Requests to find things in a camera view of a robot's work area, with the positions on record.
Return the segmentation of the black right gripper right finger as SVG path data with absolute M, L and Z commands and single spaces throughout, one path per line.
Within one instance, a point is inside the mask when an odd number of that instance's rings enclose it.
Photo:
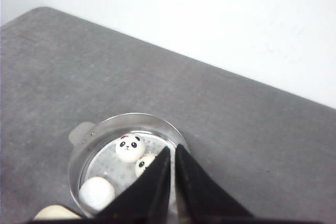
M 183 145 L 175 150 L 175 184 L 194 218 L 252 218 L 254 215 L 216 184 Z

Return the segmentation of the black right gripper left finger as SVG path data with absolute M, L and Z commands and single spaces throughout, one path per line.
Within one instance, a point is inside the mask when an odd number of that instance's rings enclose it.
M 109 206 L 99 219 L 166 219 L 171 188 L 171 154 L 165 147 L 143 174 Z

